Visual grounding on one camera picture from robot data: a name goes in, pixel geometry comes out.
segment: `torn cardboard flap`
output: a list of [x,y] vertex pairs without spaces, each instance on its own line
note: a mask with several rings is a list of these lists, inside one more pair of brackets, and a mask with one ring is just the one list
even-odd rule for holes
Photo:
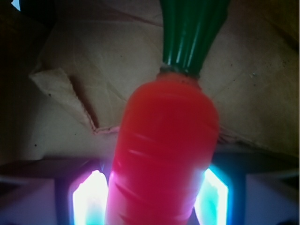
[[63,69],[46,70],[30,75],[38,88],[59,103],[71,116],[93,133],[109,133],[118,131],[118,127],[99,128],[95,126],[90,114],[77,97],[72,83]]

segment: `green stem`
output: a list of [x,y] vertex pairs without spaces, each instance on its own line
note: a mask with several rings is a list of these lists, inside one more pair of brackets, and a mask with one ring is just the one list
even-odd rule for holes
[[202,64],[227,16],[229,0],[160,0],[164,19],[164,66],[199,78]]

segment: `glowing light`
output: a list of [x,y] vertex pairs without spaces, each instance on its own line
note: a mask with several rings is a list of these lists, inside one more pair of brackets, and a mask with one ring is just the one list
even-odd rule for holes
[[106,177],[98,170],[73,193],[75,225],[103,225],[108,196]]
[[210,169],[207,169],[195,203],[199,223],[225,225],[227,202],[228,187]]
[[20,3],[19,0],[13,0],[11,3],[16,9],[20,11]]

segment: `white light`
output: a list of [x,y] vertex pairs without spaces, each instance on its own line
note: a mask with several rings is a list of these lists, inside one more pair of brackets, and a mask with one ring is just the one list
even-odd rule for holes
[[210,169],[207,169],[195,203],[195,213],[199,223],[226,225],[227,202],[228,187]]
[[104,224],[107,196],[106,177],[98,170],[93,171],[73,193],[74,224]]

